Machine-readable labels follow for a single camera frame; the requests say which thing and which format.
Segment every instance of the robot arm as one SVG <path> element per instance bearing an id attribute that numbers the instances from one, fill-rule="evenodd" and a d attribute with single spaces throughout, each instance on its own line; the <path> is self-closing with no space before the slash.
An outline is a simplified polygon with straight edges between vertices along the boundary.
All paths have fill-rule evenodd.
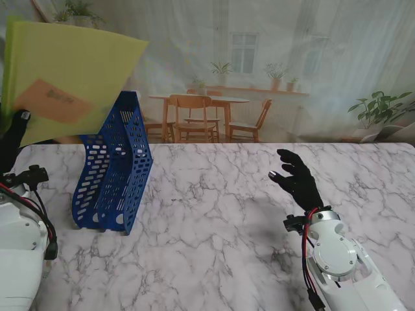
<path id="1" fill-rule="evenodd" d="M 27 197 L 22 185 L 14 191 Z M 0 196 L 0 310 L 28 310 L 36 296 L 48 233 L 22 204 Z"/>
<path id="2" fill-rule="evenodd" d="M 43 203 L 35 208 L 23 186 L 36 190 L 38 183 L 49 180 L 46 170 L 33 165 L 18 176 L 5 174 L 14 166 L 29 119 L 29 112 L 18 111 L 0 140 L 0 310 L 4 311 L 29 310 L 44 260 L 55 259 L 58 251 L 56 231 Z"/>
<path id="3" fill-rule="evenodd" d="M 332 311 L 404 311 L 406 308 L 362 245 L 341 234 L 344 223 L 330 207 L 323 207 L 314 178 L 300 157 L 288 150 L 278 150 L 283 169 L 292 176 L 283 177 L 271 171 L 269 177 L 290 193 L 305 216 L 288 215 L 284 221 L 288 231 L 297 231 L 316 240 L 314 252 L 303 265 L 312 284 L 322 292 Z M 324 310 L 318 293 L 308 286 L 310 302 L 315 310 Z"/>
<path id="4" fill-rule="evenodd" d="M 363 246 L 340 234 L 343 227 L 338 214 L 328 210 L 316 212 L 309 229 L 316 244 L 307 265 L 330 309 L 406 310 Z"/>

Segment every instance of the window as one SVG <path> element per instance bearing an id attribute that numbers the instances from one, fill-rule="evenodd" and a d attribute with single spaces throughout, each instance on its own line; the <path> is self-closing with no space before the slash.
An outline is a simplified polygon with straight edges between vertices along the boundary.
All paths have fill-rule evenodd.
<path id="1" fill-rule="evenodd" d="M 257 49 L 256 34 L 232 35 L 232 70 L 235 73 L 252 73 Z"/>

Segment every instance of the red cable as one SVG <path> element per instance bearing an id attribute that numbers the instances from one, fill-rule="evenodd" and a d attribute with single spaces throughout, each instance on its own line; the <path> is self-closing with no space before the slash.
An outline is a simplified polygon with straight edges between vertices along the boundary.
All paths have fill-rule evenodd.
<path id="1" fill-rule="evenodd" d="M 16 195 L 18 195 L 19 196 L 19 194 L 17 194 L 17 193 L 15 193 L 12 189 L 10 189 L 10 188 L 8 188 L 8 187 L 6 187 L 6 186 L 4 186 L 2 183 L 0 183 L 0 187 L 1 188 L 3 188 L 3 189 L 6 189 L 8 192 L 10 192 L 10 193 L 14 193 L 14 194 L 16 194 Z M 23 201 L 25 201 L 26 203 L 28 203 L 31 207 L 33 207 L 34 209 L 37 209 L 37 208 L 35 208 L 35 206 L 33 206 L 33 204 L 32 204 L 32 202 L 30 202 L 29 200 L 26 200 L 24 197 L 22 197 L 22 196 L 20 196 L 20 198 L 23 200 Z M 51 230 L 46 226 L 46 224 L 45 224 L 45 227 L 46 227 L 46 229 L 47 229 L 47 233 L 48 233 L 48 236 L 49 236 L 49 240 L 52 240 L 52 232 L 51 232 Z"/>
<path id="2" fill-rule="evenodd" d="M 309 223 L 309 221 L 311 220 L 311 217 L 312 217 L 312 215 L 316 212 L 318 210 L 318 208 L 316 207 L 315 209 L 313 209 L 309 214 L 308 214 L 308 216 L 307 216 L 307 222 L 305 223 L 305 229 L 304 229 L 304 234 L 305 234 L 305 238 L 304 238 L 304 254 L 303 254 L 303 256 L 304 256 L 304 258 L 307 258 L 307 237 L 308 237 L 308 234 L 309 234 L 309 226 L 310 226 L 310 223 Z M 309 278 L 309 280 L 310 280 L 310 283 L 311 283 L 311 285 L 313 286 L 313 289 L 314 289 L 314 292 L 317 294 L 317 291 L 316 291 L 316 286 L 314 285 L 314 282 L 313 282 L 313 280 L 312 280 L 312 278 L 311 278 L 311 276 L 310 276 L 310 273 L 309 273 L 309 270 L 307 269 L 307 264 L 305 265 L 305 272 L 306 272 L 306 274 L 307 274 L 307 276 L 308 276 L 308 278 Z"/>

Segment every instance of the wooden chair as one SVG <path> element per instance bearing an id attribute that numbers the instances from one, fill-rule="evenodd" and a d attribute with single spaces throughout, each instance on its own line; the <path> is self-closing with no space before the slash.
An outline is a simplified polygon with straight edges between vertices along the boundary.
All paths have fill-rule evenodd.
<path id="1" fill-rule="evenodd" d="M 195 89 L 188 89 L 187 94 L 197 94 L 197 91 Z M 222 93 L 218 92 L 218 91 L 207 91 L 207 95 L 208 96 L 222 96 Z M 192 118 L 192 109 L 189 109 L 189 118 L 184 119 L 184 121 L 201 123 L 201 122 L 203 122 L 203 119 Z M 216 107 L 216 117 L 214 119 L 208 119 L 207 122 L 208 123 L 215 123 L 214 132 L 216 133 L 216 142 L 218 142 L 218 143 L 220 143 L 219 121 L 220 121 L 220 119 L 218 119 L 218 107 Z"/>
<path id="2" fill-rule="evenodd" d="M 234 137 L 238 137 L 237 139 L 254 139 L 255 143 L 259 143 L 259 136 L 258 136 L 258 131 L 262 128 L 262 125 L 264 124 L 264 120 L 265 117 L 268 113 L 268 110 L 270 109 L 272 100 L 267 98 L 264 99 L 263 103 L 262 103 L 262 112 L 261 115 L 258 118 L 258 121 L 255 125 L 249 125 L 249 124 L 245 124 L 245 123 L 240 123 L 240 122 L 230 122 L 229 126 L 230 126 L 230 140 L 232 142 L 232 139 Z M 243 132 L 250 132 L 252 133 L 252 137 L 250 136 L 243 136 L 243 135 L 234 135 L 233 131 L 243 131 Z"/>
<path id="3" fill-rule="evenodd" d="M 175 143 L 213 143 L 213 129 L 215 124 L 208 123 L 206 118 L 206 108 L 212 105 L 210 97 L 206 96 L 186 96 L 186 95 L 171 95 L 170 103 L 176 106 L 176 122 L 174 123 Z M 203 123 L 184 123 L 179 121 L 179 109 L 203 109 Z M 182 140 L 182 133 L 186 133 L 187 139 Z M 203 133 L 203 135 L 189 136 L 189 133 Z"/>
<path id="4" fill-rule="evenodd" d="M 162 123 L 158 123 L 156 121 L 148 121 L 146 120 L 146 118 L 144 117 L 144 113 L 140 108 L 140 112 L 141 112 L 141 117 L 143 118 L 143 123 L 144 123 L 144 127 L 145 127 L 145 133 L 147 134 L 147 137 L 156 137 L 156 138 L 161 138 L 161 133 L 157 134 L 157 133 L 149 133 L 150 130 L 155 129 L 155 128 L 162 128 Z M 174 130 L 173 130 L 173 124 L 174 122 L 168 122 L 167 123 L 167 138 L 170 139 L 171 138 L 171 142 L 174 143 Z"/>

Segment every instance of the shelf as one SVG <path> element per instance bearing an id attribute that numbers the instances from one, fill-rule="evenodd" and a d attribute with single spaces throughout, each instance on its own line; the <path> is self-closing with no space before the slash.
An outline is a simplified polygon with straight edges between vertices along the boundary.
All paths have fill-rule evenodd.
<path id="1" fill-rule="evenodd" d="M 308 93 L 288 92 L 283 90 L 273 91 L 271 89 L 251 89 L 249 87 L 228 87 L 228 86 L 206 86 L 207 89 L 221 89 L 223 91 L 245 91 L 245 92 L 257 92 L 279 95 L 297 95 L 297 96 L 309 96 Z"/>

